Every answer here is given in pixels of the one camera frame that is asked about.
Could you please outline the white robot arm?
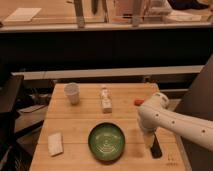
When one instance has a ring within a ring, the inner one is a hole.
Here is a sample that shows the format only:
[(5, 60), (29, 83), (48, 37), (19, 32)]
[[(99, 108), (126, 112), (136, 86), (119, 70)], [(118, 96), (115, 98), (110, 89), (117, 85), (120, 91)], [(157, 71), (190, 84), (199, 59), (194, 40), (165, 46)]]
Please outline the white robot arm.
[(213, 151), (213, 121), (170, 111), (168, 105), (168, 97), (157, 92), (138, 107), (138, 124), (146, 147), (154, 145), (155, 131), (162, 127)]

